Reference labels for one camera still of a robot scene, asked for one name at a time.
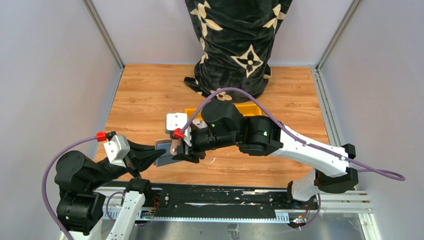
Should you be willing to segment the pink leather card holder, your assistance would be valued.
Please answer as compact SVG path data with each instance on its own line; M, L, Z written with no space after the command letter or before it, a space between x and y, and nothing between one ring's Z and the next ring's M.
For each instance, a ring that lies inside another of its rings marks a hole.
M158 139L155 142L156 150L165 150L165 153L156 159L154 165L156 167L163 167L170 164L175 164L181 162L181 160L174 160L174 155L171 153L171 147L173 146L172 139Z

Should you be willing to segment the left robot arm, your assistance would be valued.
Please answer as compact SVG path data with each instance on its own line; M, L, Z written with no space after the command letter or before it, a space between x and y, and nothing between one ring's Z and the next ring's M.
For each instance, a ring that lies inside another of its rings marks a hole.
M151 182L143 179L140 173L165 153L166 150L156 149L152 145L130 142L123 166L111 164L108 158L94 162L78 150L60 153L54 178L59 187L60 201L53 216L66 238L102 238L103 207L107 201L106 196L97 189L130 173L133 179L123 191L122 207L107 236L109 240L129 239L141 208L148 205L156 211L161 205L161 199L154 194Z

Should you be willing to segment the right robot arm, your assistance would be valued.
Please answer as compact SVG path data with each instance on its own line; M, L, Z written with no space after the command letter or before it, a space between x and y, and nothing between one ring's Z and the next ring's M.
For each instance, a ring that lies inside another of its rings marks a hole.
M206 126L189 122L186 113L166 115L165 130L172 138L174 160L198 163L210 150L236 146L250 156L289 158L311 167L299 180L287 185L287 200L305 202L320 193L341 194L359 182L349 166L355 147L335 147L296 133L264 115L244 116L230 102L213 100L201 111Z

